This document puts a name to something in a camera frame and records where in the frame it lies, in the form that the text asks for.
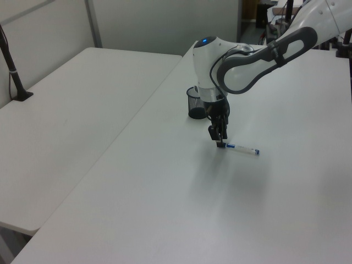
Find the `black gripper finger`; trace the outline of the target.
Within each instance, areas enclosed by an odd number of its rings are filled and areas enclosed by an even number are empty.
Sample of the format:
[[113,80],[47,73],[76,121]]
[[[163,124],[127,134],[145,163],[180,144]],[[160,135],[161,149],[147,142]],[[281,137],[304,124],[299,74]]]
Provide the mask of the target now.
[[217,147],[224,148],[222,131],[216,125],[210,125],[208,127],[208,132],[213,141],[216,142]]
[[219,133],[221,136],[221,139],[227,139],[227,125],[228,125],[228,118],[227,117],[221,117],[220,118],[220,125],[219,125]]

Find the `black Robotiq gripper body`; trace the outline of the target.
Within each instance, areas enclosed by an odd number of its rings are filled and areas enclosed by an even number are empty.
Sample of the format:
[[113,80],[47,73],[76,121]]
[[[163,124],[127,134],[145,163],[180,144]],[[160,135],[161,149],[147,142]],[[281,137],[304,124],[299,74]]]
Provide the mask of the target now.
[[228,124],[230,106],[226,98],[223,98],[216,102],[203,102],[203,106],[208,119],[212,123],[215,123],[218,120],[224,120],[225,123]]

